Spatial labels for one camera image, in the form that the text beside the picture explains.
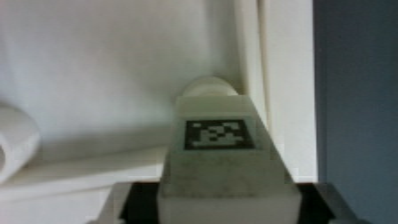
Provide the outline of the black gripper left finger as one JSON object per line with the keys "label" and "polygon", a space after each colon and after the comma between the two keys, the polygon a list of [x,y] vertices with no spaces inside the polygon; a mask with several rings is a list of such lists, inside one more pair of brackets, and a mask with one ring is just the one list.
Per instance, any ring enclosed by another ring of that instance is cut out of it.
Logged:
{"label": "black gripper left finger", "polygon": [[157,187],[157,182],[115,183],[97,218],[86,224],[159,224]]}

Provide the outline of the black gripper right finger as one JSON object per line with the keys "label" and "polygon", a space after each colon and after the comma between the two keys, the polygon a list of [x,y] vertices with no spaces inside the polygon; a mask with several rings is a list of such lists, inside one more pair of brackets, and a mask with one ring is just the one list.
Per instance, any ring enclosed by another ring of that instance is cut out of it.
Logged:
{"label": "black gripper right finger", "polygon": [[353,213],[330,183],[298,183],[301,205],[296,224],[371,224]]}

